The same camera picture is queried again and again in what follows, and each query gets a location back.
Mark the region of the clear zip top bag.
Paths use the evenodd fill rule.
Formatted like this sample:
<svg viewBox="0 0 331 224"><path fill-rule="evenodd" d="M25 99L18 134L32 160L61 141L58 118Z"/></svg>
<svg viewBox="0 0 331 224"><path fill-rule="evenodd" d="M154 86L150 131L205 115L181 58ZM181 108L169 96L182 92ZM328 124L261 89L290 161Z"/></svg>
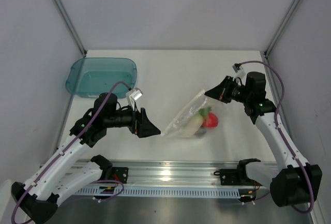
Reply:
<svg viewBox="0 0 331 224"><path fill-rule="evenodd" d="M205 90L182 108L161 132L163 137L201 139L221 128L227 111L224 103L205 95Z"/></svg>

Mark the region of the red tomato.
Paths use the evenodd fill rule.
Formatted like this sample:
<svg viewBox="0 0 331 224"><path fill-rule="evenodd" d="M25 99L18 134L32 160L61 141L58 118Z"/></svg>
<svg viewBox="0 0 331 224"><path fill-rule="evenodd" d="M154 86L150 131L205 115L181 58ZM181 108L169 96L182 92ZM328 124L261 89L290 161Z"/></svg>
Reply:
<svg viewBox="0 0 331 224"><path fill-rule="evenodd" d="M214 129L218 126L219 119L216 114L209 112L206 117L204 117L202 127L207 129Z"/></svg>

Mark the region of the white radish with leaves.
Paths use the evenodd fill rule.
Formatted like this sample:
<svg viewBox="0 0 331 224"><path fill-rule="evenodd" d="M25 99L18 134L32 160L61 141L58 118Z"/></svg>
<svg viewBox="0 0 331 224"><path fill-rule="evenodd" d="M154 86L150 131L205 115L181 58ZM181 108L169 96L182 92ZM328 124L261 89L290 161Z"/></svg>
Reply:
<svg viewBox="0 0 331 224"><path fill-rule="evenodd" d="M212 112L211 107L201 108L182 128L181 136L184 138L195 138L194 133L202 127L204 117L208 115L209 112Z"/></svg>

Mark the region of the dark round fruit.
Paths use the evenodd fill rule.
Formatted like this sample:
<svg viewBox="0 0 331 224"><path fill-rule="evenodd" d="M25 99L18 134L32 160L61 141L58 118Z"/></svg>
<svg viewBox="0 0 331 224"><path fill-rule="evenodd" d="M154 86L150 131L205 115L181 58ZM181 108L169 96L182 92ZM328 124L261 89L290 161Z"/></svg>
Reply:
<svg viewBox="0 0 331 224"><path fill-rule="evenodd" d="M197 130L195 133L194 133L194 137L195 138L202 138L206 135L207 133L207 130L204 129L204 128L200 128L199 130Z"/></svg>

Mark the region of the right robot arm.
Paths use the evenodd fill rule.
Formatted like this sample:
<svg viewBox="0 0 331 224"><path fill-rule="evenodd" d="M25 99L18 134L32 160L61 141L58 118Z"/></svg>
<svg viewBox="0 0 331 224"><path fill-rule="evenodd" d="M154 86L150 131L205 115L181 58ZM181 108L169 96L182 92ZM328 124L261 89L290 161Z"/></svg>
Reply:
<svg viewBox="0 0 331 224"><path fill-rule="evenodd" d="M205 96L223 103L237 101L244 105L245 113L261 132L277 163L272 170L258 159L241 160L236 178L241 184L256 181L266 187L278 207L309 203L317 199L322 170L312 165L298 151L284 129L276 106L266 98L266 78L263 73L249 72L245 84L227 76Z"/></svg>

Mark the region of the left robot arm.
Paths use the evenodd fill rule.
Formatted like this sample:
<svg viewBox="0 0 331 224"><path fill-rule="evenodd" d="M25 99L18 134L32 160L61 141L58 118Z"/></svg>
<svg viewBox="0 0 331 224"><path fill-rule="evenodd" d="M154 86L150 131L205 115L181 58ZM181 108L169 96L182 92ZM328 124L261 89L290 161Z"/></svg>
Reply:
<svg viewBox="0 0 331 224"><path fill-rule="evenodd" d="M102 93L94 106L77 120L66 141L51 158L25 182L14 182L11 194L16 202L14 210L21 209L34 223L46 223L70 196L90 183L124 183L114 176L112 163L96 155L79 171L67 175L68 170L110 128L128 128L139 138L156 136L161 131L148 119L144 108L137 108L136 101L143 95L138 89L126 94L127 106L117 105L117 96Z"/></svg>

